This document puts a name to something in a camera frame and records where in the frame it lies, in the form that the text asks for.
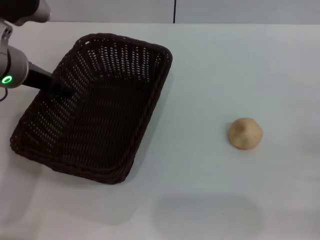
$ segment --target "white table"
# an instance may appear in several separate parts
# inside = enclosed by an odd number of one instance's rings
[[[173,64],[127,180],[103,185],[15,155],[37,91],[0,104],[1,240],[320,239],[320,26],[28,23],[10,44],[53,71],[74,42],[114,33]],[[257,120],[260,145],[227,141]]]

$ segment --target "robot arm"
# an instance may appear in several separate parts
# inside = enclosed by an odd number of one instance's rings
[[[22,26],[28,21],[45,23],[50,16],[45,0],[0,0],[0,87],[12,89],[26,85],[54,90],[54,94],[66,92],[53,81],[51,73],[32,64],[22,51],[9,45],[13,28],[5,21]]]

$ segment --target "white wall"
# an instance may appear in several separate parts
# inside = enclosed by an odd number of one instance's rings
[[[172,23],[174,0],[47,0],[51,21]]]
[[[177,0],[176,23],[320,24],[320,0]]]

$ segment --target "round bread bun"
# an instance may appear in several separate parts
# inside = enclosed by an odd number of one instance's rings
[[[235,120],[228,132],[230,143],[243,150],[255,148],[260,143],[263,135],[264,132],[258,123],[249,117]]]

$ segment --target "wicker basket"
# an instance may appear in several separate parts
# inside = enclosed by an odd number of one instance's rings
[[[53,72],[73,96],[41,90],[12,134],[12,150],[57,172],[124,181],[171,63],[163,46],[105,33],[80,38]]]

